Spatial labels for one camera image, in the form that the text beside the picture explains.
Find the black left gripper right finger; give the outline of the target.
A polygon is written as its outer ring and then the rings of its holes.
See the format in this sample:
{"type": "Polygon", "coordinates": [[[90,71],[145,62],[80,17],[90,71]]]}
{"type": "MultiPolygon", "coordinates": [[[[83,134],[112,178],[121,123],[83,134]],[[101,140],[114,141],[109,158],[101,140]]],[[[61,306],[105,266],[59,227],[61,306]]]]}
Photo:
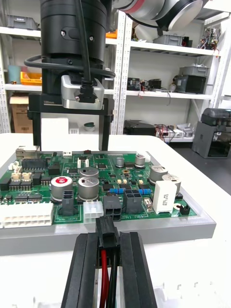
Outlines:
{"type": "Polygon", "coordinates": [[[144,245],[137,232],[120,234],[119,284],[122,308],[157,307],[144,245]]]}

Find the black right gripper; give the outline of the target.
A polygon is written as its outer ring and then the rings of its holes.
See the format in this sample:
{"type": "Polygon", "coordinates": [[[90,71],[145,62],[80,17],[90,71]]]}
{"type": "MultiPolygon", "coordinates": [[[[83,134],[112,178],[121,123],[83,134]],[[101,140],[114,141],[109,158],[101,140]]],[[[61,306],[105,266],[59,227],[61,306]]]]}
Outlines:
{"type": "Polygon", "coordinates": [[[99,150],[107,151],[114,100],[105,98],[101,80],[94,78],[92,93],[86,94],[83,74],[74,71],[42,70],[42,93],[29,95],[33,143],[41,149],[41,114],[60,113],[99,116],[99,150]]]}

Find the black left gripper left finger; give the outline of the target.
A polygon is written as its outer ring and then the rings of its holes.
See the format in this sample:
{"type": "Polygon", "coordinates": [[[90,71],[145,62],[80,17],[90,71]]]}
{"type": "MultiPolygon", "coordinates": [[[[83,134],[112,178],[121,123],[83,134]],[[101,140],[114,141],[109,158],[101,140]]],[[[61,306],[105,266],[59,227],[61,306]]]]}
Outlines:
{"type": "Polygon", "coordinates": [[[76,239],[61,307],[97,307],[97,266],[98,234],[80,234],[76,239]]]}

